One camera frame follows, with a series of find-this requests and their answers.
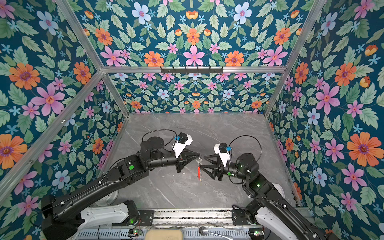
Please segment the metal keyring with red grip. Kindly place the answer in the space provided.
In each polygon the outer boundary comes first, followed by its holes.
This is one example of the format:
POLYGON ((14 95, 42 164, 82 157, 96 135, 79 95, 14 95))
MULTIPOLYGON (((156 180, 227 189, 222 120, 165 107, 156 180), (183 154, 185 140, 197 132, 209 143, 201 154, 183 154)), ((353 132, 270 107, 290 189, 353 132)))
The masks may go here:
POLYGON ((201 164, 203 162, 202 158, 198 158, 196 160, 197 164, 198 164, 198 179, 200 182, 202 182, 202 176, 201 176, 201 164))

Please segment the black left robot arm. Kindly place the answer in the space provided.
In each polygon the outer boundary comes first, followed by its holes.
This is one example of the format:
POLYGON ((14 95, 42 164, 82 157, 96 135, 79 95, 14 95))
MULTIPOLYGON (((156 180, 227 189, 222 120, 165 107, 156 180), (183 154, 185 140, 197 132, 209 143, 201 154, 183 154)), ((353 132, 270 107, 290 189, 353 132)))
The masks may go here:
POLYGON ((86 227, 133 223, 133 208, 128 204, 96 209, 92 209, 91 205, 147 177, 151 169, 175 166, 180 173, 187 164, 199 158, 198 153, 187 148, 193 142, 190 135, 180 133, 175 140, 173 149, 167 151, 164 150, 162 138, 150 137, 141 142, 136 154, 119 160, 98 179, 60 197, 43 197, 41 229, 46 239, 68 240, 86 227))

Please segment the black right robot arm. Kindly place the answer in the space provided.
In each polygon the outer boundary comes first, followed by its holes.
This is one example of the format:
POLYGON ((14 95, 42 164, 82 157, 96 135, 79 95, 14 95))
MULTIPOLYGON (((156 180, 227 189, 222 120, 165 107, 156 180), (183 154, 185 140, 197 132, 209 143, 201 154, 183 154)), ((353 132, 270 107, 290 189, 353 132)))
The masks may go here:
POLYGON ((334 233, 324 233, 308 221, 259 171, 259 164, 251 153, 238 157, 236 162, 222 158, 225 154, 205 156, 209 162, 202 171, 212 179, 222 180, 227 175, 242 181, 242 188, 252 201, 244 208, 249 223, 263 225, 282 240, 336 240, 334 233))

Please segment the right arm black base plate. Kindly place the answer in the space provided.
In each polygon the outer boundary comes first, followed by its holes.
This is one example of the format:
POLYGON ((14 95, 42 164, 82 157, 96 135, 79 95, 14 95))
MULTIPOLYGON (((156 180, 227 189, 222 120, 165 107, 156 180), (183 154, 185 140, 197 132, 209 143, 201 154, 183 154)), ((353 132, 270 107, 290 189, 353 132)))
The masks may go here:
POLYGON ((256 226, 259 224, 255 216, 236 206, 232 208, 232 221, 234 226, 256 226))

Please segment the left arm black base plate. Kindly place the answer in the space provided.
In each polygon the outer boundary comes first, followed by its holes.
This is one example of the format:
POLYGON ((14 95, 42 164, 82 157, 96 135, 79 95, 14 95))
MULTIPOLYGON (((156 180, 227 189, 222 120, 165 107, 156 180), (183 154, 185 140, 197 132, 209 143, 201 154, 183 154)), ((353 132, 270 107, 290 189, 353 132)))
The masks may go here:
POLYGON ((132 211, 126 219, 126 226, 151 226, 154 220, 154 215, 154 210, 132 211))

